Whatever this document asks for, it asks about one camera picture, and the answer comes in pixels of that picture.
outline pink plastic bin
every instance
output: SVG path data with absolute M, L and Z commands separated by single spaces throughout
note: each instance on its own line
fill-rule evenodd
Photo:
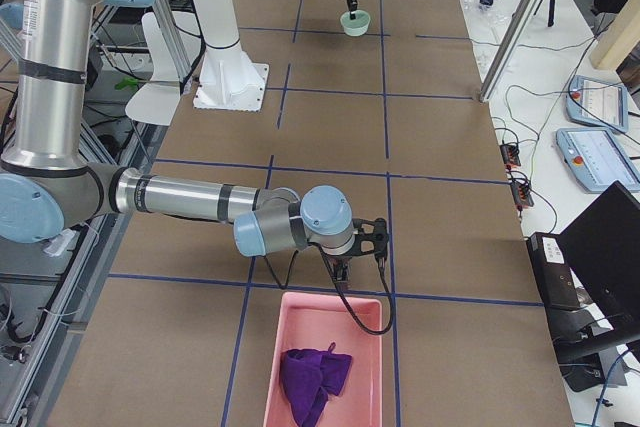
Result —
M 348 298 L 358 317 L 382 328 L 382 305 L 376 299 Z M 287 292 L 282 296 L 271 367 L 264 427 L 296 427 L 280 383 L 280 359 L 290 349 L 326 350 L 353 356 L 342 394 L 329 396 L 318 427 L 382 426 L 382 338 L 363 332 L 337 296 Z

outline white column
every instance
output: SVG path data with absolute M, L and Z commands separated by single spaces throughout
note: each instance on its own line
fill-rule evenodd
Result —
M 207 50 L 194 99 L 199 108 L 260 110 L 269 72 L 242 50 L 233 0 L 193 0 Z

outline small bowl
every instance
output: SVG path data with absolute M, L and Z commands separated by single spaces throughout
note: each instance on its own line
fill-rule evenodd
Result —
M 350 12 L 345 12 L 340 16 L 340 23 L 345 34 L 351 37 L 359 37 L 367 33 L 371 23 L 371 16 L 364 10 L 356 10 L 353 13 L 356 16 L 355 19 L 350 18 Z

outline computer monitor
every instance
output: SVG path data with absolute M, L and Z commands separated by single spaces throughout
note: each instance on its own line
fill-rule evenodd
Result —
M 600 334 L 590 328 L 587 338 L 556 343 L 558 361 L 577 363 L 622 344 L 634 349 L 640 360 L 640 202 L 615 182 L 564 229 L 557 242 L 613 326 Z

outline purple towel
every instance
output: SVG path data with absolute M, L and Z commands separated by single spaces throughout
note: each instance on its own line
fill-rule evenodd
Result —
M 292 349 L 285 352 L 280 366 L 284 393 L 298 427 L 315 427 L 329 400 L 340 395 L 347 380 L 351 356 L 328 350 Z

